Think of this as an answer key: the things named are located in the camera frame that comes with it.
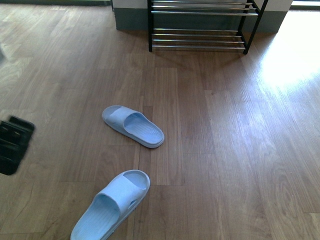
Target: rack leg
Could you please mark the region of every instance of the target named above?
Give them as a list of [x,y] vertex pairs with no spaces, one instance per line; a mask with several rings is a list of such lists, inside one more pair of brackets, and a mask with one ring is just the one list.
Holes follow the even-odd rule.
[[255,37],[255,34],[256,34],[257,29],[258,29],[258,26],[259,26],[259,23],[260,23],[260,21],[261,21],[261,18],[262,18],[262,16],[263,16],[264,12],[265,12],[267,3],[268,3],[268,0],[264,0],[264,2],[263,2],[263,4],[262,4],[262,7],[261,7],[261,10],[260,10],[260,13],[259,13],[259,16],[258,16],[258,18],[257,18],[257,20],[256,20],[256,22],[255,22],[255,25],[254,25],[254,27],[253,27],[253,30],[252,30],[250,39],[249,39],[249,41],[247,42],[247,45],[246,45],[246,47],[245,47],[245,50],[243,51],[243,54],[247,54],[248,51],[249,51],[249,48],[250,48],[250,46],[251,46],[251,44],[252,44],[252,41],[253,41],[253,39],[254,39],[254,37]]
[[147,0],[148,4],[148,44],[149,52],[152,52],[152,34],[154,33],[154,16],[151,13],[152,11],[152,2]]
[[[244,13],[244,14],[247,14],[247,13],[248,13],[248,10],[244,10],[243,13]],[[240,24],[239,24],[239,27],[238,27],[238,33],[241,33],[241,32],[242,32],[242,28],[244,27],[245,20],[246,20],[246,16],[241,17]]]

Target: metal shoe rack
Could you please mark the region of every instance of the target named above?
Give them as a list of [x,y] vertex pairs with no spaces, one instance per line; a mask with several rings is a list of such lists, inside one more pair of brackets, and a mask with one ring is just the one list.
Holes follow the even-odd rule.
[[[155,49],[187,50],[243,50],[247,54],[259,26],[268,0],[261,9],[254,0],[246,2],[213,2],[188,0],[147,0],[148,4],[148,43],[149,52]],[[202,16],[239,16],[236,29],[181,29],[154,28],[154,15],[202,15]],[[255,23],[246,40],[243,27],[247,17],[255,17]]]

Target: wood grain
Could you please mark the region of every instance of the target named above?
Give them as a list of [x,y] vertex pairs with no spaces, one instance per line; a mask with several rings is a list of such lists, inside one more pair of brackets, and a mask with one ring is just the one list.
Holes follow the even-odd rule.
[[[17,173],[0,175],[0,240],[69,240],[130,169],[150,190],[110,239],[318,240],[319,22],[289,11],[247,55],[148,52],[110,6],[0,4],[0,118],[36,125]],[[164,143],[111,129],[111,105],[142,112]]]

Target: wall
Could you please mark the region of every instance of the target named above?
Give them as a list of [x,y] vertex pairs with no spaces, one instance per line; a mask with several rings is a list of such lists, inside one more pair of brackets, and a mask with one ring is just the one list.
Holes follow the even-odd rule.
[[[256,4],[261,8],[264,0],[256,0]],[[212,2],[230,2],[230,0],[213,0]],[[243,2],[243,0],[233,0],[232,2]],[[258,32],[276,33],[278,32],[293,0],[269,0],[266,10],[262,16]],[[116,28],[118,30],[147,30],[148,10],[147,0],[113,0]],[[154,26],[161,28],[203,28],[203,29],[232,29],[238,22],[237,17],[228,18],[212,16],[174,16],[155,14]],[[252,17],[247,17],[244,31],[250,31],[255,22]]]

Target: slide sandal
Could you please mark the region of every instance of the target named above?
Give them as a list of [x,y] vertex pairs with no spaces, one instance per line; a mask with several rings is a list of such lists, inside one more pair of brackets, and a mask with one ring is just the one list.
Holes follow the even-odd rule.
[[150,179],[140,170],[116,176],[76,223],[71,240],[106,240],[146,196]]
[[107,107],[102,113],[102,118],[111,128],[147,148],[157,148],[165,140],[165,135],[159,127],[141,112],[125,106]]

